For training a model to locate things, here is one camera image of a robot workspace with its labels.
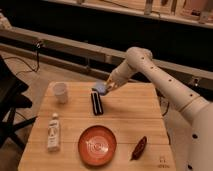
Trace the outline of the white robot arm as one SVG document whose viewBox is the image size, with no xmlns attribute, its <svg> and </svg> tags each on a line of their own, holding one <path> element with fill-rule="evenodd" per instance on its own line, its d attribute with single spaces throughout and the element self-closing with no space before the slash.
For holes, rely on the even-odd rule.
<svg viewBox="0 0 213 171">
<path fill-rule="evenodd" d="M 129 48 L 106 81 L 107 90 L 120 88 L 137 72 L 145 75 L 192 126 L 186 171 L 213 171 L 213 102 L 160 69 L 152 57 L 148 49 Z"/>
</svg>

